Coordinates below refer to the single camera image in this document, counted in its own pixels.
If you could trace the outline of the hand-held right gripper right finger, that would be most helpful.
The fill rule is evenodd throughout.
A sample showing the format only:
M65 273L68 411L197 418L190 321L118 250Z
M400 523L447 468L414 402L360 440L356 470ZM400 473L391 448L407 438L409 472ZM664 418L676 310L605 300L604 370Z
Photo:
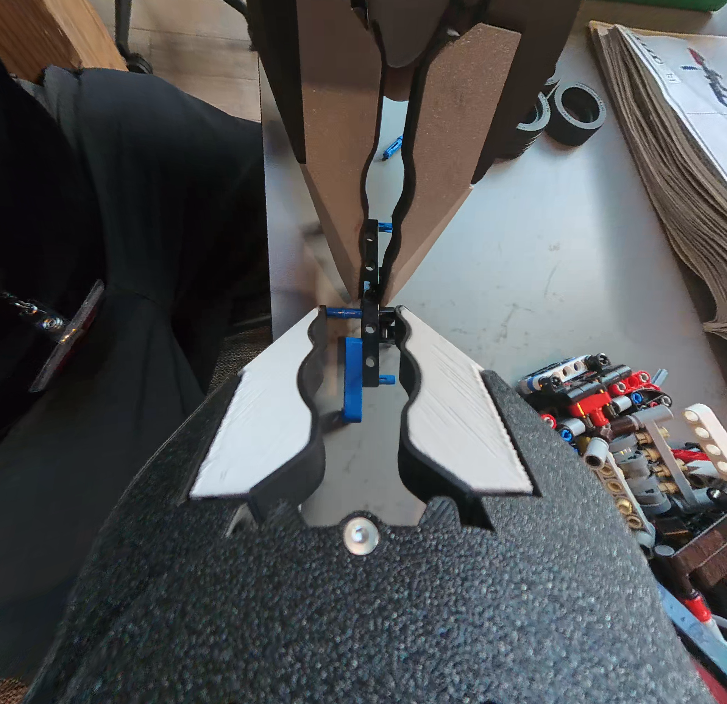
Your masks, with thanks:
M395 308L401 414L398 470L420 500L533 495L534 484L484 369L405 306Z

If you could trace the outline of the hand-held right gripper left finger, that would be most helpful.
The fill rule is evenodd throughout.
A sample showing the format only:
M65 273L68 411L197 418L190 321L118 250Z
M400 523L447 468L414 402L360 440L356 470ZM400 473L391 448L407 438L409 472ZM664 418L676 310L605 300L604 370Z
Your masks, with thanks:
M240 372L190 499L239 498L264 519L282 500L311 497L325 472L315 395L326 343L326 311L314 309Z

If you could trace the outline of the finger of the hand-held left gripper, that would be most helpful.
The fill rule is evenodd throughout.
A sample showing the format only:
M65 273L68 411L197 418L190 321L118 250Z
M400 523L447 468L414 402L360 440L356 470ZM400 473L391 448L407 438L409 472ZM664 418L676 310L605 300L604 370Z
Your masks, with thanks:
M296 0L304 181L341 280L361 295L366 180L379 140L385 53L347 0Z
M443 34L415 70L402 160L404 183L382 261L382 304L411 278L467 199L521 34L477 23Z

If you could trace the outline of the black beam brick assembly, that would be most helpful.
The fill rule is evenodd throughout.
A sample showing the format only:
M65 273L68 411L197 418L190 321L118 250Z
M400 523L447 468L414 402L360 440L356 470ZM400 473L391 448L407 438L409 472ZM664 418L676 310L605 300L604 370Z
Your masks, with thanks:
M395 375L380 372L379 349L395 343L395 310L381 305L379 235L392 233L391 222L367 219L360 239L360 299L357 307L327 307L327 319L360 321L360 336L342 342L343 404L338 424L359 424L363 416L364 388L395 384Z

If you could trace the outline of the instruction booklet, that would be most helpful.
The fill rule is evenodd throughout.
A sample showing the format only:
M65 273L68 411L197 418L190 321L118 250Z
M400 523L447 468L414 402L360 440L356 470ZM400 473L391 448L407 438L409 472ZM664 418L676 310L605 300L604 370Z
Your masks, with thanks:
M588 30L641 180L726 337L726 38L592 20Z

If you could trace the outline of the toy brick race car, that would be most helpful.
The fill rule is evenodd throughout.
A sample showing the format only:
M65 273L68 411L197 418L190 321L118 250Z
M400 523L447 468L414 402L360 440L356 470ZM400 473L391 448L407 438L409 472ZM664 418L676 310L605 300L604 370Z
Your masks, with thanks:
M612 497L697 673L725 702L725 425L689 405L679 417L692 440L672 445L667 376L586 354L524 375L517 391Z

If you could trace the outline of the clear badge holder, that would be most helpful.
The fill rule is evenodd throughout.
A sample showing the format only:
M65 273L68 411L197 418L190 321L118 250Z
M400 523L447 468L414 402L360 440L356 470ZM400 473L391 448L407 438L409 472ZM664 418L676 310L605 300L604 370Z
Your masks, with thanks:
M29 393L35 394L44 391L63 365L68 362L75 346L95 320L104 292L104 281L101 279L96 280L71 319L66 319L45 306L41 307L36 302L33 303L35 307L39 308L38 312L41 313L41 317L33 320L31 324L52 341L53 347L50 355L30 384Z

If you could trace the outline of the person's black-clothed body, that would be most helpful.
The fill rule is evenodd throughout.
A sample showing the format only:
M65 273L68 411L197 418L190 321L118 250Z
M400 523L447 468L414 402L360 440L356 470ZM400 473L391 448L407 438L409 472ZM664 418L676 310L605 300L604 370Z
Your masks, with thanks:
M270 299L259 123L153 76L2 65L2 291L71 319L56 347L2 299L2 681L31 681L105 519L204 399L231 322Z

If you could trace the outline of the wooden box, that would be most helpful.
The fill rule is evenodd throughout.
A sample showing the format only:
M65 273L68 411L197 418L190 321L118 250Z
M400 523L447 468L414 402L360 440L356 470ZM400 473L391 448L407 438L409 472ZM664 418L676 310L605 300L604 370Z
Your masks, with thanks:
M1 0L1 58L9 73L32 82L49 66L127 71L88 0Z

